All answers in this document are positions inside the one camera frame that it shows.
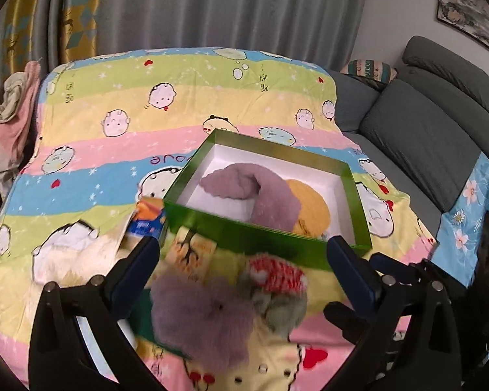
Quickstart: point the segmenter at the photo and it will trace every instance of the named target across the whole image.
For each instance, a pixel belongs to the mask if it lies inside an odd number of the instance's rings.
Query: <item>sofa headrest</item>
[[[444,78],[489,110],[489,76],[463,57],[415,35],[409,40],[402,61]]]

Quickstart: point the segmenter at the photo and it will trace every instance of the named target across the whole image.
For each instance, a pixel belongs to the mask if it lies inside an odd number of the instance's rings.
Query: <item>white bubble print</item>
[[[243,71],[241,69],[234,69],[233,70],[233,77],[235,79],[241,79],[243,77]]]

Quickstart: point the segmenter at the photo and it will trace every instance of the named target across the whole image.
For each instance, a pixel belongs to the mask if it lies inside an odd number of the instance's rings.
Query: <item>purple fuzzy object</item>
[[[292,232],[301,202],[277,173],[253,163],[235,163],[205,176],[199,185],[215,197],[247,199],[257,196],[251,224]]]
[[[248,362],[252,302],[236,295],[224,278],[206,286],[166,273],[152,284],[154,336],[212,372]]]

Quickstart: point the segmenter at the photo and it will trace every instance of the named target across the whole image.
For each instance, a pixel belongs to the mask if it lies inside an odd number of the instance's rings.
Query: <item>beige cloth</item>
[[[27,82],[27,73],[16,72],[4,82],[4,102],[0,104],[0,123],[9,122],[15,115]]]

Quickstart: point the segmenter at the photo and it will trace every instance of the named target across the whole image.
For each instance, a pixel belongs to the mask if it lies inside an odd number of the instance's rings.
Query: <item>silver bolt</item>
[[[444,289],[444,286],[439,281],[433,281],[433,282],[431,282],[431,286],[433,287],[433,289],[435,291],[442,291]]]
[[[97,287],[98,285],[101,285],[103,283],[104,279],[105,279],[105,277],[103,275],[94,275],[91,278],[91,284],[93,286]]]
[[[392,286],[397,283],[396,279],[391,275],[384,275],[382,277],[382,282],[384,282],[386,285],[389,286]]]
[[[53,291],[55,288],[56,288],[56,285],[57,283],[54,282],[54,281],[51,281],[51,282],[48,282],[45,284],[45,287],[44,289],[47,291],[47,292],[51,292]]]

